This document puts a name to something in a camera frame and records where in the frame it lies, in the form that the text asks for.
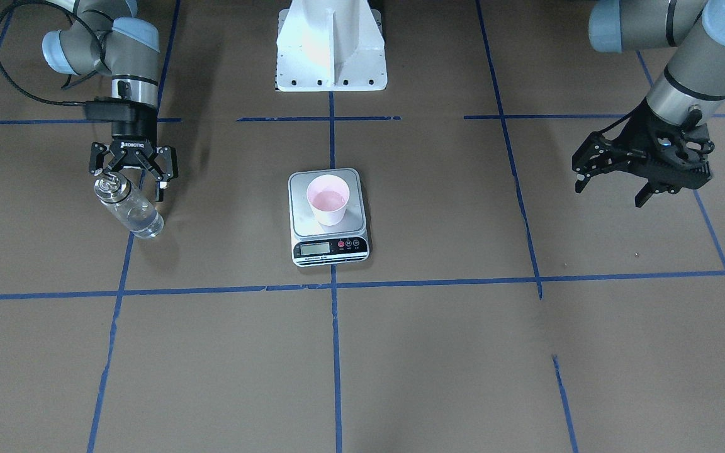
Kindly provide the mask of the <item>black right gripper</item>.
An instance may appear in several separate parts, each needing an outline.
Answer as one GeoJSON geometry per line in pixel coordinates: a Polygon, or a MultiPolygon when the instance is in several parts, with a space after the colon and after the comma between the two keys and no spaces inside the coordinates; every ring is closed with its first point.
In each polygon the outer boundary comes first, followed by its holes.
{"type": "Polygon", "coordinates": [[[153,106],[139,103],[137,118],[132,123],[110,123],[111,143],[94,142],[90,147],[89,172],[95,177],[95,186],[117,186],[124,167],[143,169],[155,179],[156,203],[163,203],[164,191],[172,179],[178,176],[175,147],[158,146],[158,112],[153,106]]]}

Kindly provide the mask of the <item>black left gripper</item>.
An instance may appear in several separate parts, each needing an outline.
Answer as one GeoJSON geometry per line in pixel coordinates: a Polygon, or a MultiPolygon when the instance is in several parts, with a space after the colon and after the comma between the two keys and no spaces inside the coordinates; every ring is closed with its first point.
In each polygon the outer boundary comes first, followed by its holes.
{"type": "Polygon", "coordinates": [[[573,153],[575,192],[582,193],[596,175],[626,172],[647,183],[636,193],[642,208],[654,195],[676,189],[699,189],[714,177],[708,155],[714,151],[703,112],[688,107],[687,118],[671,124],[659,118],[642,101],[621,120],[590,132],[573,153]]]}

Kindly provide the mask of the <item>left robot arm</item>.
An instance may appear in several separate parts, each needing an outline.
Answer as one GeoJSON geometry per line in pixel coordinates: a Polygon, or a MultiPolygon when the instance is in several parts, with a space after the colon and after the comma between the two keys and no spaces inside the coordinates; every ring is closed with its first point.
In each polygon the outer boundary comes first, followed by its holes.
{"type": "Polygon", "coordinates": [[[696,190],[713,177],[708,121],[725,103],[725,1],[598,1],[588,24],[598,52],[674,48],[641,103],[617,121],[622,131],[590,132],[573,153],[575,191],[597,175],[630,173],[646,183],[637,207],[659,193],[696,190]]]}

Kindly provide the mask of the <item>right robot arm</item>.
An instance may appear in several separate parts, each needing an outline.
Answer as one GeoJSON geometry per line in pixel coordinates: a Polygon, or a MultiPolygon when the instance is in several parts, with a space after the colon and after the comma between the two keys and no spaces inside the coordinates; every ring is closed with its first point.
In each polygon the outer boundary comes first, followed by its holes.
{"type": "Polygon", "coordinates": [[[59,74],[104,75],[110,93],[82,105],[89,121],[109,123],[111,141],[92,145],[89,171],[142,169],[155,181],[155,200],[177,177],[174,147],[159,145],[159,32],[138,18],[135,1],[53,1],[70,14],[66,30],[44,35],[46,63],[59,74]]]}

